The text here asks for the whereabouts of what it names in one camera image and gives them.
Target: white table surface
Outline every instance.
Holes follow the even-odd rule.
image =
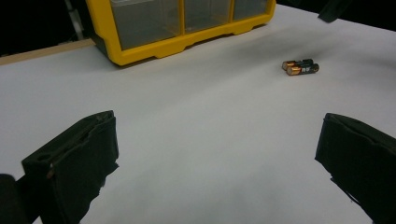
[[[277,6],[266,26],[124,68],[96,47],[0,66],[0,172],[20,178],[114,110],[120,168],[83,224],[371,223],[314,158],[329,112],[396,136],[396,35],[317,16]],[[318,73],[280,67],[305,58]]]

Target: battery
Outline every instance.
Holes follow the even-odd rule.
[[[289,76],[298,76],[304,74],[313,74],[319,70],[319,65],[317,63],[314,64],[300,64],[289,67],[286,71]]]
[[[292,67],[294,65],[299,65],[299,64],[313,64],[314,60],[312,59],[304,59],[304,60],[299,60],[299,61],[286,61],[282,63],[282,68],[283,70],[287,71],[289,67]]]

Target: yellow storage bin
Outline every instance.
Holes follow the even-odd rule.
[[[162,58],[272,19],[276,0],[86,0],[95,33],[118,65]]]

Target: yellow plastic frame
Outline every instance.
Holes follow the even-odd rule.
[[[180,53],[187,46],[219,35],[239,35],[250,31],[253,27],[267,23],[274,16],[276,0],[267,0],[265,12],[262,15],[241,21],[233,21],[233,5],[231,0],[229,23],[203,31],[185,34],[184,0],[178,0],[181,34],[144,46],[121,50],[116,23],[109,0],[86,0],[91,14],[93,28],[106,45],[107,56],[113,63],[125,65],[150,57],[163,58]]]

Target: copper-top battery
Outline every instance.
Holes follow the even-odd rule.
[[[287,71],[289,67],[292,67],[294,65],[299,65],[299,64],[313,64],[314,60],[312,59],[304,59],[300,61],[286,61],[282,63],[282,68],[283,70]]]
[[[314,64],[301,64],[294,65],[289,67],[286,71],[289,76],[298,76],[303,74],[313,74],[319,70],[319,65],[317,63]]]

